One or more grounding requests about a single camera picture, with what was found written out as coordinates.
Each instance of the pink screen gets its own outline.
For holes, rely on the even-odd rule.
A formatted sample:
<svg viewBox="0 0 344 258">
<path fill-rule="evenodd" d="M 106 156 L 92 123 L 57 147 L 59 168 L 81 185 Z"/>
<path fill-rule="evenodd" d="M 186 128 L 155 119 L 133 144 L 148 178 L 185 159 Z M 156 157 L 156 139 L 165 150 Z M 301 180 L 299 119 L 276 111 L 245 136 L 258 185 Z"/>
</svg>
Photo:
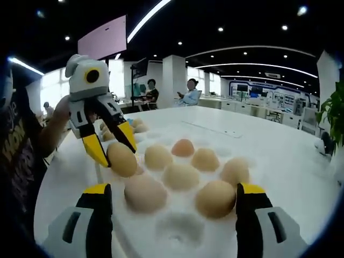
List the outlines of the pink screen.
<svg viewBox="0 0 344 258">
<path fill-rule="evenodd" d="M 91 31 L 77 42 L 78 53 L 101 59 L 126 50 L 125 22 L 122 16 Z"/>
</svg>

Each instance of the ceiling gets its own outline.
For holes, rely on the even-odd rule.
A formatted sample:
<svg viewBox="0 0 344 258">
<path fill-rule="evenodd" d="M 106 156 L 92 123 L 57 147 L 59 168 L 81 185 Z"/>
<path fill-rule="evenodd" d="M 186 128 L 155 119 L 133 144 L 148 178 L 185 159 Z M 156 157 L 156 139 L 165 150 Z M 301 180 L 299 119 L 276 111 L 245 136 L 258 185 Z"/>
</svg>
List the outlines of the ceiling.
<svg viewBox="0 0 344 258">
<path fill-rule="evenodd" d="M 44 73 L 63 67 L 69 57 L 77 52 L 79 38 L 122 15 L 127 15 L 129 35 L 158 2 L 23 1 L 15 11 L 17 20 L 21 22 L 16 23 L 12 30 L 11 55 Z M 316 63 L 323 49 L 342 57 L 343 44 L 336 40 L 338 31 L 342 31 L 340 8 L 336 8 L 332 0 L 317 2 L 322 3 L 294 0 L 172 0 L 146 23 L 127 45 L 128 49 L 122 53 L 121 58 L 125 61 L 144 57 L 161 60 L 171 54 L 189 57 L 208 52 L 187 58 L 187 65 L 199 67 L 221 63 L 263 63 L 294 68 L 318 76 Z M 308 12 L 297 16 L 302 5 L 308 7 Z M 43 13 L 44 18 L 38 17 L 38 10 Z M 287 31 L 281 29 L 284 24 L 288 26 Z M 69 41 L 65 41 L 67 35 L 70 36 Z M 254 45 L 297 49 L 315 57 L 267 47 L 214 51 Z M 285 76 L 281 79 L 283 81 L 303 85 L 306 92 L 319 93 L 317 78 L 284 68 L 236 65 L 204 69 L 221 76 L 265 77 L 265 72 L 277 73 Z M 297 88 L 292 84 L 285 86 Z"/>
</svg>

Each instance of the window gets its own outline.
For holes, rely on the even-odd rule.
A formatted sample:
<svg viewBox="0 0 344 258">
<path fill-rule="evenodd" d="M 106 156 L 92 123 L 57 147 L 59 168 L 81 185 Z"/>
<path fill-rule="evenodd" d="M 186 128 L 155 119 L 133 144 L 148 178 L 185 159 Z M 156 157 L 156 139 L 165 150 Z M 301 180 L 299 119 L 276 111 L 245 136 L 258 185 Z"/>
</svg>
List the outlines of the window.
<svg viewBox="0 0 344 258">
<path fill-rule="evenodd" d="M 196 89 L 201 90 L 202 94 L 205 94 L 204 71 L 200 69 L 188 67 L 188 80 L 192 78 L 198 81 L 198 85 Z"/>
<path fill-rule="evenodd" d="M 209 73 L 209 92 L 215 92 L 217 95 L 221 95 L 221 77 L 217 74 Z"/>
<path fill-rule="evenodd" d="M 123 98 L 124 94 L 124 64 L 123 60 L 109 60 L 110 92 Z M 61 98 L 69 95 L 69 78 L 65 77 L 66 68 L 60 68 L 44 75 L 40 85 L 41 110 L 46 114 L 44 102 L 49 102 L 55 108 Z"/>
</svg>

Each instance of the green leaves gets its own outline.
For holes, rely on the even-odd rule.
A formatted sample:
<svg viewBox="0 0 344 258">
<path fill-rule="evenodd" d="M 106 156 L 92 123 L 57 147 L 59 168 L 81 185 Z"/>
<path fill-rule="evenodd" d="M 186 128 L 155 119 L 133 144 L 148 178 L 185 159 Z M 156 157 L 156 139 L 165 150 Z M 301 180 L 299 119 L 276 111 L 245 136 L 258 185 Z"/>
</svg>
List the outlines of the green leaves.
<svg viewBox="0 0 344 258">
<path fill-rule="evenodd" d="M 335 148 L 344 146 L 344 82 L 336 83 L 336 91 L 326 100 L 316 114 L 317 122 L 320 123 L 324 113 L 327 112 L 327 118 L 331 125 L 330 136 L 335 141 Z"/>
</svg>

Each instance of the potted plant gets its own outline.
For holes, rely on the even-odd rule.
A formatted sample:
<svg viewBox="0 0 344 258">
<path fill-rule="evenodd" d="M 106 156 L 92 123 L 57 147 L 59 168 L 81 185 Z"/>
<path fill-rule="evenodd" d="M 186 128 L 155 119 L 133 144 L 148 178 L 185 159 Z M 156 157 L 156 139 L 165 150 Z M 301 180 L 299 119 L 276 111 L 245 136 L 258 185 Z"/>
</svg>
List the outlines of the potted plant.
<svg viewBox="0 0 344 258">
<path fill-rule="evenodd" d="M 317 122 L 327 118 L 334 141 L 334 152 L 330 167 L 336 180 L 344 181 L 344 81 L 336 83 L 336 91 L 326 100 L 317 113 Z"/>
</svg>

